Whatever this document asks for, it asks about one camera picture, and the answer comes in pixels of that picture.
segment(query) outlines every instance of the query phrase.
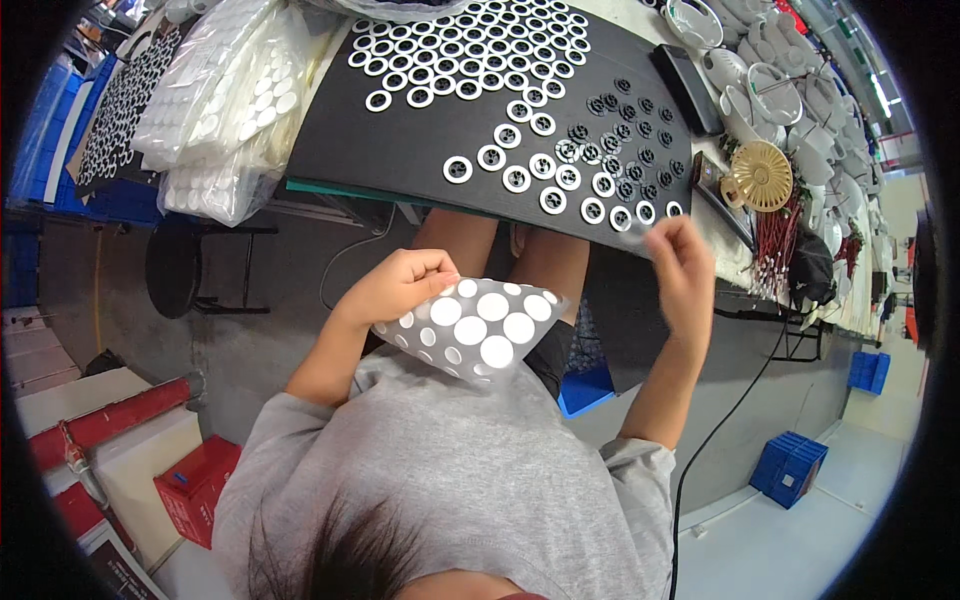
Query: red box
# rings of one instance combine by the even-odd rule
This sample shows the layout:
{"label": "red box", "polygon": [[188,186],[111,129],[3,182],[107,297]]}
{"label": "red box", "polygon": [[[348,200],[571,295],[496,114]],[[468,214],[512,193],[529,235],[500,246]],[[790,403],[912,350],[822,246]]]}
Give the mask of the red box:
{"label": "red box", "polygon": [[213,509],[243,448],[213,436],[154,477],[156,491],[182,536],[210,548]]}

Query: black bag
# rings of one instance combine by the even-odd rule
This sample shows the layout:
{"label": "black bag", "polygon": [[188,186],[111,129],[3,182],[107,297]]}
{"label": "black bag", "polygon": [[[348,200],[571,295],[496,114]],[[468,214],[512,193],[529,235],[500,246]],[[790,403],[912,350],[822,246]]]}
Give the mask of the black bag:
{"label": "black bag", "polygon": [[824,305],[836,298],[833,283],[833,256],[824,240],[807,230],[797,228],[797,242],[790,257],[790,299],[800,310],[804,298]]}

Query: black shorts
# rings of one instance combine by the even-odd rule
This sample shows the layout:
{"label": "black shorts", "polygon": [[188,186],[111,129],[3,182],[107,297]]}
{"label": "black shorts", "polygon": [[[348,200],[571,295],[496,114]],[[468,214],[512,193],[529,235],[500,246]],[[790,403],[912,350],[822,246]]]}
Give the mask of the black shorts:
{"label": "black shorts", "polygon": [[[555,400],[560,397],[560,384],[564,380],[566,356],[570,353],[572,343],[573,326],[557,321],[523,359]],[[363,356],[380,348],[383,344],[383,340],[368,331],[367,342],[363,346]]]}

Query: smartphone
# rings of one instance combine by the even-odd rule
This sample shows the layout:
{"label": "smartphone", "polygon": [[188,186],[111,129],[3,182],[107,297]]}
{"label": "smartphone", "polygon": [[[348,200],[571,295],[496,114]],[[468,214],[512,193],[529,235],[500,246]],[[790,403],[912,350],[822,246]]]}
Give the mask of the smartphone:
{"label": "smartphone", "polygon": [[727,225],[733,230],[752,254],[756,254],[756,218],[754,212],[742,205],[730,206],[720,192],[720,179],[727,172],[718,164],[698,152],[693,158],[692,188],[700,192],[705,200],[720,213]]}

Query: hand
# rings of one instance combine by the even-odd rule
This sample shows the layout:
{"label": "hand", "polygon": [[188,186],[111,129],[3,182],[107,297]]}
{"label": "hand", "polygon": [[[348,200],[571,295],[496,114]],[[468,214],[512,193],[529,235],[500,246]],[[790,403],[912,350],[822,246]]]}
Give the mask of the hand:
{"label": "hand", "polygon": [[354,283],[333,312],[357,327],[392,321],[459,279],[446,251],[397,250]]}
{"label": "hand", "polygon": [[689,217],[661,219],[644,237],[660,284],[660,309],[671,336],[692,357],[707,355],[713,326],[716,266]]}

